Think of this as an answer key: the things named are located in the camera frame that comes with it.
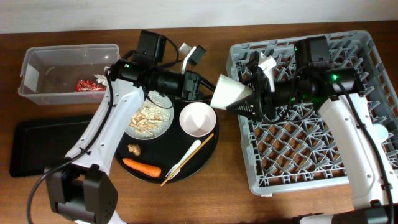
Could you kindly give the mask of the red strawberry snack wrapper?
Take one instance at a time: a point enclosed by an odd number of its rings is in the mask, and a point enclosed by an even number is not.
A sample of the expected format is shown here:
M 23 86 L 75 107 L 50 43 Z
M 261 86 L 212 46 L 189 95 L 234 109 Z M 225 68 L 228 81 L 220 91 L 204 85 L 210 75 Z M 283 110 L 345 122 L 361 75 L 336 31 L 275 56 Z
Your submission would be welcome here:
M 93 92 L 93 91 L 105 91 L 106 89 L 99 84 L 96 84 L 89 80 L 78 80 L 75 87 L 75 92 Z

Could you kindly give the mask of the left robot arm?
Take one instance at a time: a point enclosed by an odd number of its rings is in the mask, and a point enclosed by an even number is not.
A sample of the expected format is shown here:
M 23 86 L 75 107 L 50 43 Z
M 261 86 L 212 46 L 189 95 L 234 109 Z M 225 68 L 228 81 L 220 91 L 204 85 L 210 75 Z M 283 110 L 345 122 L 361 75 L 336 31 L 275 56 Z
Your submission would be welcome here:
M 214 84 L 197 72 L 169 67 L 163 63 L 164 35 L 142 30 L 136 50 L 130 50 L 105 68 L 106 94 L 81 139 L 62 162 L 47 167 L 34 184 L 27 201 L 26 215 L 32 219 L 32 201 L 42 182 L 47 185 L 50 208 L 76 223 L 122 223 L 116 211 L 118 191 L 109 179 L 114 154 L 125 129 L 150 91 L 186 102 L 208 101 L 201 85 L 210 91 Z

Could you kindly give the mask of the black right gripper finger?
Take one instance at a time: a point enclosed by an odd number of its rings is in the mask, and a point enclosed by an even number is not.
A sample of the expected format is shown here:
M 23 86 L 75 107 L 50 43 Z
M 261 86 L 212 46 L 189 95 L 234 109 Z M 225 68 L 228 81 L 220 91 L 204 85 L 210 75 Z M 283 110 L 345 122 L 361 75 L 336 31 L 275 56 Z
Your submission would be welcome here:
M 249 62 L 246 64 L 246 68 L 250 72 L 246 78 L 243 79 L 242 84 L 248 86 L 250 83 L 257 83 L 258 80 L 258 65 L 259 65 L 259 52 L 253 52 L 250 54 Z
M 238 100 L 226 107 L 227 112 L 244 116 L 252 121 L 262 121 L 262 111 L 257 95 L 251 95 Z

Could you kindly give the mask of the pink bowl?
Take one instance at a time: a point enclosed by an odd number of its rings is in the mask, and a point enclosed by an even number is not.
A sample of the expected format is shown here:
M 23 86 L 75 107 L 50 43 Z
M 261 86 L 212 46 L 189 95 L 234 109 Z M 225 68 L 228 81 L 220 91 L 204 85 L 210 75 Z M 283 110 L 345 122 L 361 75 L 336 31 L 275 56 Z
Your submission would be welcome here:
M 216 113 L 202 102 L 189 103 L 179 116 L 181 128 L 189 135 L 199 138 L 209 134 L 216 126 Z

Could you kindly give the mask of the white tissue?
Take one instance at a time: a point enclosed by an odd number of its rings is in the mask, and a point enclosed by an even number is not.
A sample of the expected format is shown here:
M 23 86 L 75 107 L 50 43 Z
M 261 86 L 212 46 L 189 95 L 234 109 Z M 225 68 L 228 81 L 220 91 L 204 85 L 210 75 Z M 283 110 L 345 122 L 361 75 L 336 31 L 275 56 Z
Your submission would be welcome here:
M 105 75 L 94 74 L 94 76 L 99 85 L 108 86 L 108 80 Z

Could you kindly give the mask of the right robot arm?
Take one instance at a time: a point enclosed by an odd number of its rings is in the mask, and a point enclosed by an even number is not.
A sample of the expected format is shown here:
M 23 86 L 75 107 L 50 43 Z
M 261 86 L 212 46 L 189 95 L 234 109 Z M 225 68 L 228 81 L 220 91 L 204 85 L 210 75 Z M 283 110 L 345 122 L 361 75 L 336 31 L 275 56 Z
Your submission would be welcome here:
M 244 85 L 250 94 L 226 109 L 254 121 L 285 121 L 276 109 L 311 102 L 326 122 L 348 175 L 354 209 L 334 215 L 308 214 L 297 223 L 396 223 L 397 176 L 383 151 L 386 128 L 375 125 L 357 71 L 333 68 L 327 39 L 308 37 L 294 43 L 297 68 L 288 80 L 272 78 L 267 57 L 253 52 Z

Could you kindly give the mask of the cream paper cup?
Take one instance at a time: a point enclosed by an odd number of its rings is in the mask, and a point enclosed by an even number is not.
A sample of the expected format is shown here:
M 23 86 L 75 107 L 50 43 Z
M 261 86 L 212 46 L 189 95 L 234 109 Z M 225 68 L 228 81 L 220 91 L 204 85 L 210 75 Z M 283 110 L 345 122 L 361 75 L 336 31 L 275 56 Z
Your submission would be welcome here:
M 229 105 L 253 93 L 252 88 L 225 75 L 220 75 L 211 99 L 210 106 L 225 110 Z

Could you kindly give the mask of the blue cup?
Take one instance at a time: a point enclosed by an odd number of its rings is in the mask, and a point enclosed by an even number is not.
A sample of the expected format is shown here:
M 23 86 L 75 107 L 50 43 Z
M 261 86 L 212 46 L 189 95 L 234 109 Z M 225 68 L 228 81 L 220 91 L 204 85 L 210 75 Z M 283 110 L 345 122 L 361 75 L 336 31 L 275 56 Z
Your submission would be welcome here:
M 379 142 L 384 142 L 389 137 L 389 132 L 385 126 L 382 124 L 373 124 L 371 128 L 371 135 L 374 139 Z

